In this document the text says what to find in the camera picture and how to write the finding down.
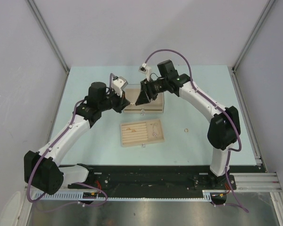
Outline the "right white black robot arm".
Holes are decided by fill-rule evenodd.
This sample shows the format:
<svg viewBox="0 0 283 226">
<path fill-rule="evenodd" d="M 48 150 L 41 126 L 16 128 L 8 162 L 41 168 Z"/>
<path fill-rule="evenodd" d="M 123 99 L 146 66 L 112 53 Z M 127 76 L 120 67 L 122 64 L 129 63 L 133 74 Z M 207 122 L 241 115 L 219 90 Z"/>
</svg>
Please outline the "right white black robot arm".
<svg viewBox="0 0 283 226">
<path fill-rule="evenodd" d="M 237 108 L 225 107 L 206 95 L 193 81 L 191 74 L 179 74 L 171 60 L 158 64 L 160 76 L 153 80 L 152 69 L 143 63 L 139 72 L 146 78 L 140 82 L 136 105 L 148 104 L 166 91 L 186 100 L 209 122 L 207 138 L 213 146 L 213 157 L 208 173 L 208 184 L 219 189 L 229 178 L 229 160 L 232 151 L 241 151 L 241 127 Z"/>
</svg>

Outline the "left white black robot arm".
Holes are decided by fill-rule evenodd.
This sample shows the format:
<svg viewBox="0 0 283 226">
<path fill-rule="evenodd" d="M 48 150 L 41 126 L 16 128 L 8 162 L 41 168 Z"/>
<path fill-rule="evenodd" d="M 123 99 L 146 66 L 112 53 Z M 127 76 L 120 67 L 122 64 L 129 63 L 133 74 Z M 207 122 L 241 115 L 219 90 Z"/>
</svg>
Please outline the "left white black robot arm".
<svg viewBox="0 0 283 226">
<path fill-rule="evenodd" d="M 101 118 L 102 113 L 114 110 L 121 113 L 130 105 L 125 97 L 128 82 L 115 78 L 109 87 L 103 82 L 93 82 L 87 96 L 78 101 L 70 121 L 45 146 L 37 152 L 28 151 L 24 156 L 24 177 L 27 188 L 35 187 L 53 195 L 61 187 L 79 183 L 84 188 L 94 185 L 95 177 L 86 166 L 77 164 L 60 167 L 66 153 L 77 140 Z"/>
</svg>

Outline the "beige jewelry box clear case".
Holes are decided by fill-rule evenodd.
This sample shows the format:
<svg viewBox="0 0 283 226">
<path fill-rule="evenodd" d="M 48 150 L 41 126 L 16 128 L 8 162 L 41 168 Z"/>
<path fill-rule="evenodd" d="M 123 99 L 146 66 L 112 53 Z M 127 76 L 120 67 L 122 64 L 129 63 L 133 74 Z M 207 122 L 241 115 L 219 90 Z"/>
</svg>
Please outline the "beige jewelry box clear case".
<svg viewBox="0 0 283 226">
<path fill-rule="evenodd" d="M 128 100 L 130 100 L 131 104 L 126 107 L 123 111 L 124 113 L 135 113 L 135 114 L 151 114 L 151 113 L 163 113 L 165 98 L 164 93 L 158 94 L 156 100 L 151 101 L 148 104 L 144 105 L 135 105 L 136 99 L 140 93 L 140 85 L 139 84 L 129 84 L 125 88 L 125 96 Z"/>
</svg>

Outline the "left aluminium frame post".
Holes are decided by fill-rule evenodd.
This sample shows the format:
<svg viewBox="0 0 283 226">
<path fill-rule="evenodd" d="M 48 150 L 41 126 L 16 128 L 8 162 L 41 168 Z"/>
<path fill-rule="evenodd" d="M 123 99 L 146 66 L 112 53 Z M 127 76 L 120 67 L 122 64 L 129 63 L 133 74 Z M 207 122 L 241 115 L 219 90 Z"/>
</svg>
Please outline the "left aluminium frame post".
<svg viewBox="0 0 283 226">
<path fill-rule="evenodd" d="M 32 15 L 34 16 L 37 24 L 39 25 L 45 39 L 47 40 L 50 48 L 52 49 L 56 59 L 58 60 L 59 64 L 61 65 L 63 71 L 66 73 L 66 75 L 69 74 L 69 67 L 49 29 L 49 27 L 47 26 L 47 23 L 44 19 L 44 17 L 42 16 L 41 11 L 39 10 L 36 2 L 34 0 L 26 0 L 25 1 L 32 13 Z"/>
</svg>

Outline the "aluminium frame post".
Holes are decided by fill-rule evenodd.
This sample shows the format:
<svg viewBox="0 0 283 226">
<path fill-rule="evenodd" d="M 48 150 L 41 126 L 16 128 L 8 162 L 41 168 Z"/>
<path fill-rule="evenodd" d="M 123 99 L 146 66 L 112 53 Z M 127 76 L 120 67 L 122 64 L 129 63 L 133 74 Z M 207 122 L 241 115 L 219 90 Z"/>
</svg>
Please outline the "aluminium frame post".
<svg viewBox="0 0 283 226">
<path fill-rule="evenodd" d="M 45 39 L 47 40 L 50 48 L 52 49 L 56 59 L 58 60 L 59 64 L 61 65 L 63 71 L 66 73 L 66 75 L 69 74 L 69 67 L 49 29 L 49 27 L 47 26 L 47 23 L 44 19 L 44 17 L 42 16 L 41 11 L 39 10 L 36 2 L 34 0 L 26 0 L 25 1 L 32 13 L 32 15 L 34 16 L 37 24 L 39 25 Z"/>
<path fill-rule="evenodd" d="M 266 2 L 248 38 L 246 39 L 246 42 L 243 45 L 242 50 L 240 51 L 237 59 L 235 60 L 233 66 L 231 67 L 233 73 L 236 73 L 237 69 L 244 60 L 246 54 L 248 53 L 250 47 L 252 46 L 253 42 L 255 41 L 256 37 L 258 36 L 260 30 L 262 29 L 264 23 L 266 22 L 267 18 L 269 17 L 269 14 L 271 13 L 272 9 L 274 8 L 277 2 L 278 2 L 277 0 L 268 0 Z"/>
</svg>

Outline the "right aluminium frame post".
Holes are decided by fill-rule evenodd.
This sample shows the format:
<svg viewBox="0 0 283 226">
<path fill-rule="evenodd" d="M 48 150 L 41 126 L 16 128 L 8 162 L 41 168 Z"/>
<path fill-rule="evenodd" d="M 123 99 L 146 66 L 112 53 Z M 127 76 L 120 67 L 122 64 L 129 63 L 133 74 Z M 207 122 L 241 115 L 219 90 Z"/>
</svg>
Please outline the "right aluminium frame post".
<svg viewBox="0 0 283 226">
<path fill-rule="evenodd" d="M 255 41 L 256 37 L 258 36 L 260 30 L 262 29 L 264 23 L 266 22 L 267 18 L 269 17 L 269 14 L 271 13 L 272 9 L 274 8 L 277 2 L 278 2 L 277 0 L 268 0 L 266 2 L 248 38 L 246 39 L 246 42 L 243 45 L 242 50 L 240 51 L 237 59 L 235 60 L 233 66 L 231 67 L 233 73 L 236 73 L 237 69 L 244 60 L 246 54 L 248 53 L 250 47 L 252 46 L 253 42 Z"/>
</svg>

